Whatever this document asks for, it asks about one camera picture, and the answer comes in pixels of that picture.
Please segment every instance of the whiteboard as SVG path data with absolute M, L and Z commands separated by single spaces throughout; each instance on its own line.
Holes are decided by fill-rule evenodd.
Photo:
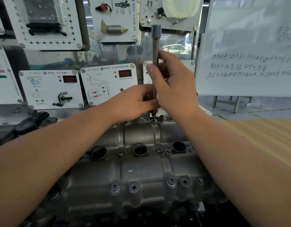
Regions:
M 291 97 L 291 0 L 211 0 L 199 95 Z

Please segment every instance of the round hole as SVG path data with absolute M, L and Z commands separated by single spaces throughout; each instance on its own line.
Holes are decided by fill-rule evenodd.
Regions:
M 133 152 L 137 157 L 145 156 L 148 153 L 148 148 L 143 144 L 138 144 L 134 147 Z
M 91 157 L 93 161 L 107 158 L 108 157 L 107 149 L 104 147 L 98 147 L 95 150 L 93 150 Z
M 173 143 L 174 153 L 185 153 L 186 145 L 183 142 L 176 141 Z

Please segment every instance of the red digital display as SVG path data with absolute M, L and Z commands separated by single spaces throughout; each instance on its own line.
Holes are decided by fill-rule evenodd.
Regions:
M 132 76 L 131 70 L 121 70 L 121 71 L 118 71 L 118 73 L 119 73 L 119 78 Z
M 77 83 L 76 76 L 63 76 L 64 83 Z

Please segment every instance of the wooden surface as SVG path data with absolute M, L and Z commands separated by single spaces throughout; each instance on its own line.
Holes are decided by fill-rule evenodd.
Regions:
M 291 166 L 291 119 L 257 119 L 221 122 Z

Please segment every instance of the metal tool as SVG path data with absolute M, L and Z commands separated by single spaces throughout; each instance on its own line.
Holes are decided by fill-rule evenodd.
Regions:
M 159 53 L 159 42 L 160 42 L 160 38 L 161 38 L 161 30 L 162 30 L 162 25 L 160 24 L 155 24 L 152 25 L 152 29 L 151 29 L 151 34 L 152 34 L 152 39 L 153 39 L 153 64 L 155 66 L 158 66 L 158 53 Z M 157 92 L 156 92 L 156 88 L 153 85 L 153 99 L 157 98 Z M 156 110 L 151 111 L 152 114 L 152 121 L 155 122 L 156 119 Z

